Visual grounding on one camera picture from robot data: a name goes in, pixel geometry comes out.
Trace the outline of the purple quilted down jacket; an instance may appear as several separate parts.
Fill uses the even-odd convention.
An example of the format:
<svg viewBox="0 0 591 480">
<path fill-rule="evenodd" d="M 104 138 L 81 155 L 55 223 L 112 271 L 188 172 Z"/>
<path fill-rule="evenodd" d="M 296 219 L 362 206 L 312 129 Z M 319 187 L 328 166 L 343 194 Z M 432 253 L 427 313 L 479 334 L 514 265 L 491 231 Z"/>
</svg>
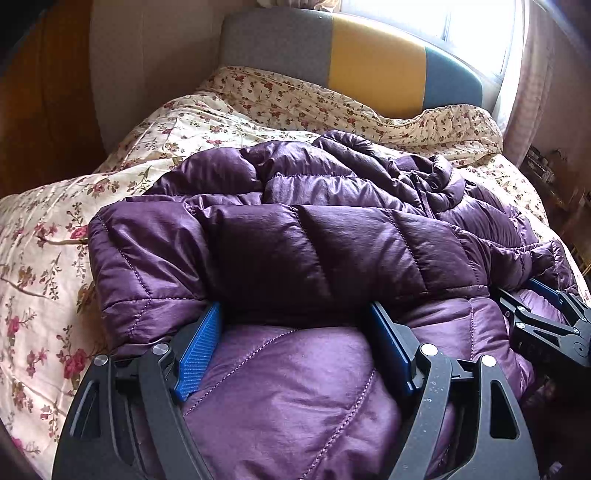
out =
<svg viewBox="0 0 591 480">
<path fill-rule="evenodd" d="M 332 130 L 215 148 L 98 211 L 89 258 L 112 350 L 145 352 L 221 305 L 228 324 L 181 413 L 216 479 L 373 479 L 402 411 L 363 331 L 370 305 L 462 360 L 495 357 L 518 399 L 542 377 L 489 290 L 575 291 L 565 252 L 443 156 Z"/>
</svg>

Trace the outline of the large floral quilt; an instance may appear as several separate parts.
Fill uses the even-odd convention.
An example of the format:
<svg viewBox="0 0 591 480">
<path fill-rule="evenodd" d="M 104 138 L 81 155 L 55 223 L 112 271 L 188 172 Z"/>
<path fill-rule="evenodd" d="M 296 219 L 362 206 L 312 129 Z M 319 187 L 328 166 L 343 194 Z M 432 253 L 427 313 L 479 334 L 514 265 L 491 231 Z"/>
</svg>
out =
<svg viewBox="0 0 591 480">
<path fill-rule="evenodd" d="M 272 141 L 311 143 L 324 134 L 263 127 L 199 91 L 153 112 L 95 174 L 2 200 L 1 419 L 43 477 L 52 473 L 66 414 L 91 362 L 100 353 L 119 355 L 108 340 L 90 264 L 93 217 L 105 206 L 144 194 L 197 153 Z M 372 143 L 397 154 L 443 156 Z M 500 154 L 463 167 L 449 162 L 466 180 L 516 207 L 539 239 L 560 243 L 577 285 L 572 292 L 587 293 L 571 255 L 537 213 L 536 194 L 527 190 L 510 203 L 492 182 L 477 177 L 478 167 L 499 166 Z"/>
</svg>

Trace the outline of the cluttered wooden side shelf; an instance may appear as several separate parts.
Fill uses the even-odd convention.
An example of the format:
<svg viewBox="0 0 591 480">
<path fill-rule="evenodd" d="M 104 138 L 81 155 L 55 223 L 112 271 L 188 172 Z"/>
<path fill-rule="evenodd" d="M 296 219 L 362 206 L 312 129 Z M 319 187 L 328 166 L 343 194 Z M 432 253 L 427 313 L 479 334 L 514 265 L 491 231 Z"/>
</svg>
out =
<svg viewBox="0 0 591 480">
<path fill-rule="evenodd" d="M 544 156 L 531 145 L 520 170 L 538 192 L 550 227 L 590 283 L 590 191 L 580 184 L 560 150 Z"/>
</svg>

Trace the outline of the small floral print duvet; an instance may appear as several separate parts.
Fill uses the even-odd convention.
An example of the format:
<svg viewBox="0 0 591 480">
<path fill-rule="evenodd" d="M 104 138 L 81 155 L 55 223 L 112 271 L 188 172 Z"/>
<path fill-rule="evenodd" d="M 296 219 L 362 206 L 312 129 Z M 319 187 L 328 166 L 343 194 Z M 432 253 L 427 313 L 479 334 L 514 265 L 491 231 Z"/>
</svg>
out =
<svg viewBox="0 0 591 480">
<path fill-rule="evenodd" d="M 459 167 L 500 154 L 503 147 L 489 112 L 468 104 L 393 119 L 315 83 L 238 66 L 218 68 L 198 89 L 263 127 L 314 134 L 344 131 L 398 151 L 441 154 Z"/>
</svg>

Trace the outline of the pink patterned curtain right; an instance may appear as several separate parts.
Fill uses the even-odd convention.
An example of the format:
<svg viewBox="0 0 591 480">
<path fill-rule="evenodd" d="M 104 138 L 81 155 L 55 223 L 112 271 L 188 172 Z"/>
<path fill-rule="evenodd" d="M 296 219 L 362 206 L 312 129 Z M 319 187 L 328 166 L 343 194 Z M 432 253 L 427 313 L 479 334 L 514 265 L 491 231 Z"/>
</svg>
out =
<svg viewBox="0 0 591 480">
<path fill-rule="evenodd" d="M 560 32 L 585 62 L 590 61 L 590 13 L 576 1 L 517 1 L 507 70 L 494 117 L 503 133 L 503 155 L 523 163 L 538 131 L 555 68 L 555 33 Z"/>
</svg>

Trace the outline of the grey yellow blue headboard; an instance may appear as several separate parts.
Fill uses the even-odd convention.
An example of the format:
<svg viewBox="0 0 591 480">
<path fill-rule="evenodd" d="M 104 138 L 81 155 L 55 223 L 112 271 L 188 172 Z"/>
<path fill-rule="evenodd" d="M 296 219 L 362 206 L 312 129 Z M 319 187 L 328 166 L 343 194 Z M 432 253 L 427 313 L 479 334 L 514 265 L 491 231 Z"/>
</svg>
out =
<svg viewBox="0 0 591 480">
<path fill-rule="evenodd" d="M 222 23 L 219 61 L 329 88 L 389 118 L 484 104 L 481 80 L 460 61 L 394 27 L 342 14 L 288 7 L 233 13 Z"/>
</svg>

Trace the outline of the bright window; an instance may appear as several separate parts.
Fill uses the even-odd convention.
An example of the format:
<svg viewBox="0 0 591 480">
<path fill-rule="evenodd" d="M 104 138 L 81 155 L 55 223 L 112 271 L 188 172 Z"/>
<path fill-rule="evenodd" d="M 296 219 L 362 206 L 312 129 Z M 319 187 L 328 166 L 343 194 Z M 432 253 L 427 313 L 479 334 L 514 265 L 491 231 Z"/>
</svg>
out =
<svg viewBox="0 0 591 480">
<path fill-rule="evenodd" d="M 521 1 L 343 1 L 342 12 L 376 20 L 431 43 L 500 80 L 523 18 Z"/>
</svg>

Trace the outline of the brown wooden wardrobe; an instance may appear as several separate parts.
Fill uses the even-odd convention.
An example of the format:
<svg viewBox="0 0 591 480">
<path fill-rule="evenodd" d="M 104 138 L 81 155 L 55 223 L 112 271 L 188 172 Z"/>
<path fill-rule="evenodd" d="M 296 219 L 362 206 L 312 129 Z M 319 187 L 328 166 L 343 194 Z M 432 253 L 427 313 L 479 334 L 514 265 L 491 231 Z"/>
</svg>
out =
<svg viewBox="0 0 591 480">
<path fill-rule="evenodd" d="M 88 174 L 106 157 L 90 78 L 90 1 L 54 1 L 1 64 L 1 194 Z"/>
</svg>

